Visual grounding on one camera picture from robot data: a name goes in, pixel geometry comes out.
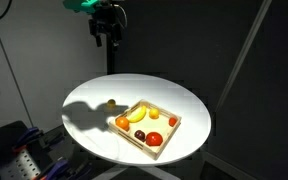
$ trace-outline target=white round table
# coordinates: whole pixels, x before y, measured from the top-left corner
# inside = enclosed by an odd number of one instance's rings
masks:
[[[116,110],[106,108],[109,99]],[[182,117],[181,125],[157,160],[108,130],[108,122],[145,99]],[[194,153],[211,130],[208,110],[192,92],[171,81],[140,74],[92,79],[74,89],[63,104],[62,119],[72,138],[90,153],[122,165],[157,166]]]

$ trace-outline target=orange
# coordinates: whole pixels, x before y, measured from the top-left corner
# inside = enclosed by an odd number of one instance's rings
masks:
[[[115,120],[115,124],[124,129],[125,131],[129,130],[130,123],[126,117],[119,117]]]
[[[159,115],[160,115],[160,112],[159,112],[158,109],[152,108],[152,109],[150,110],[150,118],[152,118],[152,119],[157,119]]]

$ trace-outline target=green robot part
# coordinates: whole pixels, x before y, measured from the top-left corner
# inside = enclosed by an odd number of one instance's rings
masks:
[[[75,12],[95,13],[95,6],[99,5],[99,0],[64,0],[64,7]]]

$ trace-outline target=banana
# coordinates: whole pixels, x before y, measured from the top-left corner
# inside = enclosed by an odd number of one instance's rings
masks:
[[[142,109],[139,113],[137,113],[135,116],[131,117],[129,119],[130,123],[136,123],[139,122],[140,120],[142,120],[144,118],[146,114],[146,106],[142,106]]]

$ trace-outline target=tomato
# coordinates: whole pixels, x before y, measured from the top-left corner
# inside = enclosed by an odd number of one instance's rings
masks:
[[[124,129],[125,131],[129,130],[129,122],[128,119],[126,117],[119,117],[115,120],[115,124]]]
[[[157,132],[150,132],[146,135],[146,144],[149,146],[159,146],[163,142],[163,137]]]
[[[177,122],[177,120],[175,118],[170,118],[168,120],[168,124],[172,127],[176,124],[176,122]]]

